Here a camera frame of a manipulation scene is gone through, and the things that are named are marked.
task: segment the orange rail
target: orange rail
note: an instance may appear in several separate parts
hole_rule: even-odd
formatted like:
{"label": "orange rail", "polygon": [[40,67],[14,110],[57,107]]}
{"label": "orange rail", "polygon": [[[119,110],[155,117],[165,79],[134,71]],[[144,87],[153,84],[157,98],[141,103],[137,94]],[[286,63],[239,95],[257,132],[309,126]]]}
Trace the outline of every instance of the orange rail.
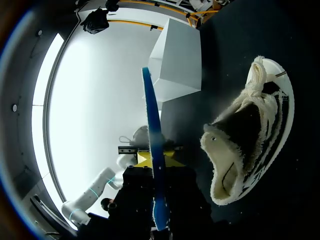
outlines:
{"label": "orange rail", "polygon": [[[150,24],[146,24],[146,23],[142,23],[142,22],[137,22],[137,21],[125,21],[125,20],[108,20],[109,23],[124,23],[124,24],[136,24],[136,25],[140,25],[140,26],[145,26],[145,27],[150,27],[152,25]],[[160,31],[162,31],[164,28],[157,26],[157,29],[159,29]]]}

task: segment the white furry trim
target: white furry trim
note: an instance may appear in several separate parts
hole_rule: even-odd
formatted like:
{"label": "white furry trim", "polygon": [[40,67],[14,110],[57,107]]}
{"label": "white furry trim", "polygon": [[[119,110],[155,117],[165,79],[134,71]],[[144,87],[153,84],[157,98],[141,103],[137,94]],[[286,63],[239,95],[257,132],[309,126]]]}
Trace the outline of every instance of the white furry trim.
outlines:
{"label": "white furry trim", "polygon": [[[239,147],[229,138],[225,132],[216,127],[206,126],[206,132],[200,140],[201,148],[206,152],[213,164],[214,174],[210,195],[217,205],[227,205],[234,202],[243,189],[243,156]],[[233,163],[235,166],[234,174],[228,172]],[[227,172],[231,187],[224,189],[222,179]]]}

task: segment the white wall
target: white wall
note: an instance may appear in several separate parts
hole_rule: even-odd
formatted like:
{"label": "white wall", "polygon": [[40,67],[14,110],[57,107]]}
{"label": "white wall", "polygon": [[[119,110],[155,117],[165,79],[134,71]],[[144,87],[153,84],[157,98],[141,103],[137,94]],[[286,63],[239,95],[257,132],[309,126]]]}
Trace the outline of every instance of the white wall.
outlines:
{"label": "white wall", "polygon": [[[95,35],[79,26],[71,37],[56,73],[49,113],[52,160],[68,200],[80,195],[103,168],[119,170],[119,136],[131,137],[147,123],[141,68],[159,34],[145,26],[112,23]],[[100,201],[116,194],[106,186],[89,211],[107,216]]]}

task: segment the gray wall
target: gray wall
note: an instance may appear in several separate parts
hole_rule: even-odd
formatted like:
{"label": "gray wall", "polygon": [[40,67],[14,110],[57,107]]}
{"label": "gray wall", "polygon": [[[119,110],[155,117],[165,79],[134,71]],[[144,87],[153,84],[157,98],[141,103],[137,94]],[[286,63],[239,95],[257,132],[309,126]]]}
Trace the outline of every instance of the gray wall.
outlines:
{"label": "gray wall", "polygon": [[[31,115],[32,102],[38,73],[47,50],[59,33],[68,37],[78,19],[73,12],[74,1],[47,1],[42,6],[35,6],[30,11],[30,18],[11,58],[8,67],[0,79],[0,126],[2,163],[9,181],[17,196],[22,200],[37,183],[41,176],[32,141]],[[36,32],[42,30],[41,37]],[[17,112],[12,111],[12,104],[18,105]],[[42,201],[57,213],[46,189],[36,192]]]}

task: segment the black surface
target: black surface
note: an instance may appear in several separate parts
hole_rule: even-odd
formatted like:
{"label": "black surface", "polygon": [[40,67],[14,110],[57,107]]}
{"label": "black surface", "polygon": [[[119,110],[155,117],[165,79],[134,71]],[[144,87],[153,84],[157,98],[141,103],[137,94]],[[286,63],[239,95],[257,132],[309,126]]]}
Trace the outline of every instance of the black surface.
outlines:
{"label": "black surface", "polygon": [[[299,10],[299,5],[295,8],[293,4],[236,0],[223,8],[200,28],[202,90],[163,103],[162,132],[184,146],[176,158],[195,169],[214,221],[249,221],[257,232],[270,232],[288,230],[294,224],[301,227],[311,214],[306,207],[314,215],[319,213],[318,205],[311,204],[316,202],[312,189],[319,182],[319,125],[314,110],[319,76],[310,37],[317,23],[312,21],[312,8]],[[293,126],[282,151],[254,189],[241,200],[217,206],[210,198],[213,166],[200,148],[203,125],[238,96],[258,55],[278,62],[287,71],[295,98]]]}

